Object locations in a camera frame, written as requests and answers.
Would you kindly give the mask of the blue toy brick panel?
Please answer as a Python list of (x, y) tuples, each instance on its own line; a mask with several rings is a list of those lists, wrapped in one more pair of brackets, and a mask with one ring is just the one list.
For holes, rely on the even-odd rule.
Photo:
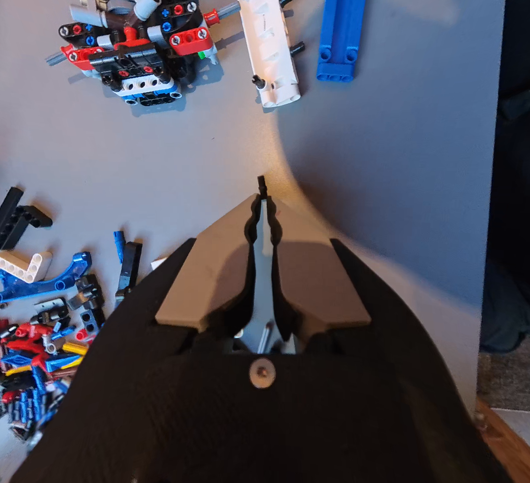
[(349, 83), (359, 53), (366, 0), (325, 0), (316, 78)]

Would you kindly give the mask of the white toy brick panel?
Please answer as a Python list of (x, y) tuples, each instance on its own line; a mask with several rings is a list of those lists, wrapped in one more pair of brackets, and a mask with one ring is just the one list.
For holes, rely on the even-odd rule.
[(263, 108), (277, 108), (301, 98), (292, 46), (279, 0), (237, 0), (253, 75), (267, 81), (259, 90)]

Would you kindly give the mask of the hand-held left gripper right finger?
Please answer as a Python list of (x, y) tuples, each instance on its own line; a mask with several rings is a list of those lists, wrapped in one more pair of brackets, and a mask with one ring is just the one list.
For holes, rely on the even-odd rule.
[(274, 316), (283, 340), (294, 335), (308, 342), (328, 330), (369, 325), (372, 319), (327, 232), (271, 196), (267, 218)]

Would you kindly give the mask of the pile of toy bricks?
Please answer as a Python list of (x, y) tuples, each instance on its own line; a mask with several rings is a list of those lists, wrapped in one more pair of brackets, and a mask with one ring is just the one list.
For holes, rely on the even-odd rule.
[(50, 228), (52, 218), (20, 203), (11, 187), (1, 202), (1, 308), (36, 300), (26, 321), (1, 318), (1, 418), (31, 451), (62, 404), (90, 344), (106, 321), (102, 287), (89, 251), (49, 276), (52, 253), (25, 258), (15, 252), (29, 227)]

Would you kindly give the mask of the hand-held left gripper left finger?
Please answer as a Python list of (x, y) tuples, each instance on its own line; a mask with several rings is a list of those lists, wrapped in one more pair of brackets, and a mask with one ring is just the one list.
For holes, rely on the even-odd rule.
[(253, 313), (256, 226), (253, 194), (198, 234), (156, 313), (160, 325), (238, 332)]

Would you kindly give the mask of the light grey desk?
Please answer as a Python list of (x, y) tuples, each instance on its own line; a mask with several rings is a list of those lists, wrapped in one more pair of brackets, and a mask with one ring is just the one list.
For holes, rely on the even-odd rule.
[[(352, 83), (316, 79), (324, 0), (294, 0), (301, 99), (256, 102), (244, 40), (177, 107), (136, 116), (44, 58), (67, 0), (1, 0), (1, 191), (89, 248), (109, 316), (11, 482), (435, 482), (502, 472), (475, 399), (500, 0), (368, 0)], [(298, 355), (155, 316), (202, 231), (253, 194), (317, 222), (372, 321)]]

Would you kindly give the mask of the person's torso in dark clothing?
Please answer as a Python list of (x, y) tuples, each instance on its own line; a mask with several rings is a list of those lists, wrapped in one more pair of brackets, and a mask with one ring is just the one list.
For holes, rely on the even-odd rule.
[(529, 0), (506, 0), (480, 351), (529, 337)]

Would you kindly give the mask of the toy brick car model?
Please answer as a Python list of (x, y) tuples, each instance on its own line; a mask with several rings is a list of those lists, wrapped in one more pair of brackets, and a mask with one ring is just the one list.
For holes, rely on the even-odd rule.
[(198, 60), (218, 64), (209, 28), (239, 11), (237, 2), (202, 13), (198, 0), (79, 0), (58, 29), (66, 45), (46, 62), (70, 62), (129, 105), (172, 103)]

